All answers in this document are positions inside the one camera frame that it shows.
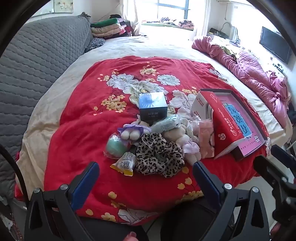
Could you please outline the person's hand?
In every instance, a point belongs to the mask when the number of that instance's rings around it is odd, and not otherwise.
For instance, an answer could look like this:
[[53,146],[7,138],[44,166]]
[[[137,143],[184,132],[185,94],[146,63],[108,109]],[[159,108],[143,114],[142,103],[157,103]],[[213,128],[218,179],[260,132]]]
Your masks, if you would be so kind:
[[130,232],[123,241],[138,241],[137,234],[135,232]]

